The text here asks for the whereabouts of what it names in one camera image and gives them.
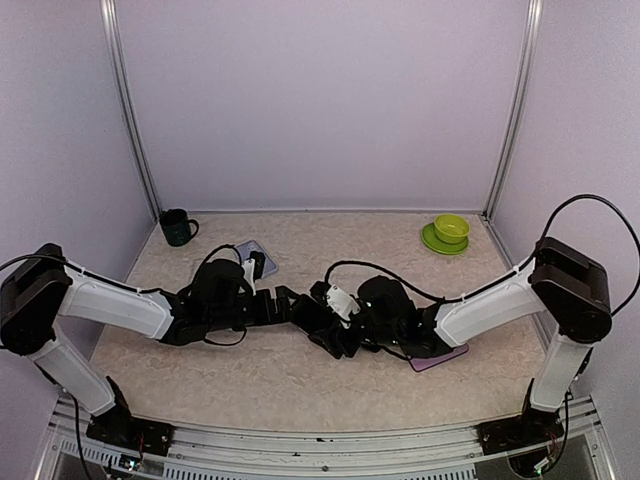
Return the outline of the purple-edged black-screen phone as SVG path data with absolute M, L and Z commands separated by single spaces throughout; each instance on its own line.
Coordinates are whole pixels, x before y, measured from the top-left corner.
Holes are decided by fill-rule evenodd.
M 333 325 L 333 317 L 310 296 L 301 295 L 290 308 L 290 322 L 310 339 L 324 340 Z

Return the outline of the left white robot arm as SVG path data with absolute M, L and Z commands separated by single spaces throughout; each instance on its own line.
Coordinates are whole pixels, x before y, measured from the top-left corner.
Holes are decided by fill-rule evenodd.
M 286 323 L 299 297 L 284 286 L 256 288 L 249 261 L 205 263 L 177 293 L 104 278 L 68 261 L 52 243 L 4 266 L 12 272 L 1 284 L 2 346 L 29 358 L 92 416 L 101 415 L 102 430 L 121 445 L 139 436 L 139 421 L 118 406 L 115 386 L 92 369 L 57 327 L 58 318 L 90 320 L 182 347 L 207 342 L 217 331 Z

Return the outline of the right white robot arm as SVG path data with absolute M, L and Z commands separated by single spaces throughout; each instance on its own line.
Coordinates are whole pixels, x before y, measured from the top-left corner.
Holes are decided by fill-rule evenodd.
M 408 297 L 412 285 L 385 269 L 351 295 L 328 280 L 317 282 L 314 299 L 338 323 L 351 346 L 369 344 L 408 362 L 416 372 L 468 350 L 470 340 L 523 317 L 547 313 L 556 323 L 527 405 L 511 433 L 535 442 L 556 412 L 596 343 L 612 328 L 608 274 L 603 265 L 563 242 L 544 237 L 533 254 L 501 278 L 457 299 L 435 298 L 419 309 Z

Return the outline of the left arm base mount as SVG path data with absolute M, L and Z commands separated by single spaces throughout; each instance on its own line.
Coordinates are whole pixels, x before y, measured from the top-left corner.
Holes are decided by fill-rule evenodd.
M 86 436 L 105 444 L 166 457 L 171 446 L 174 426 L 160 421 L 133 416 L 119 386 L 106 377 L 113 393 L 114 406 L 105 413 L 91 416 Z

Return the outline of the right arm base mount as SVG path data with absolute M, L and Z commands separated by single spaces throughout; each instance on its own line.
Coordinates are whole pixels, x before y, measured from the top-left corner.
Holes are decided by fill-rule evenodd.
M 566 427 L 560 419 L 559 409 L 547 412 L 534 408 L 531 405 L 530 388 L 519 414 L 485 421 L 476 426 L 484 455 L 534 446 L 565 435 Z

